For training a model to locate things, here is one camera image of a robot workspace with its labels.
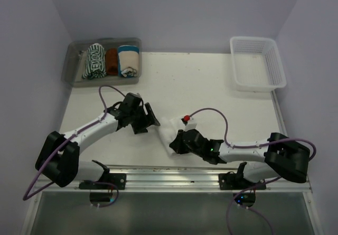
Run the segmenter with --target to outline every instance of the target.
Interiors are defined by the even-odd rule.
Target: green and white striped towel
[[[105,49],[99,43],[95,43],[87,50],[86,70],[82,78],[103,78],[106,75]]]

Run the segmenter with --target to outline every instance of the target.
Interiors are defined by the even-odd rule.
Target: table surface
[[[203,107],[221,110],[229,121],[229,141],[267,139],[278,132],[278,119],[270,93],[235,91],[232,87],[231,56],[204,53],[142,53],[139,83],[118,86],[123,93],[139,93],[156,117],[174,118]],[[110,88],[102,92],[107,106],[121,100]],[[98,87],[73,88],[60,132],[78,128],[103,111]],[[195,115],[204,137],[222,139],[224,121],[215,112]],[[107,165],[214,167],[194,155],[167,155],[154,126],[147,134],[134,135],[130,126],[105,136],[87,148],[82,161],[98,160]],[[238,162],[219,165],[237,167]]]

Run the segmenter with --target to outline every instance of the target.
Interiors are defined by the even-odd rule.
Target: brown towel
[[[107,75],[118,75],[118,55],[117,49],[109,49],[105,55]]]

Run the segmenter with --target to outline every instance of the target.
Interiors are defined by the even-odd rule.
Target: wall
[[[70,36],[52,0],[0,0],[0,233],[19,234],[46,135],[60,127],[69,90],[61,84]]]
[[[53,0],[74,40],[136,36],[145,51],[229,52],[275,38],[297,0]]]
[[[298,0],[277,38],[287,76],[277,92],[290,136],[313,140],[309,178],[326,234],[338,223],[338,0]]]

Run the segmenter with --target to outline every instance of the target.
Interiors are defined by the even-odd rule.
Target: white plastic basket
[[[286,85],[277,44],[272,39],[236,36],[230,39],[237,90],[268,92]]]

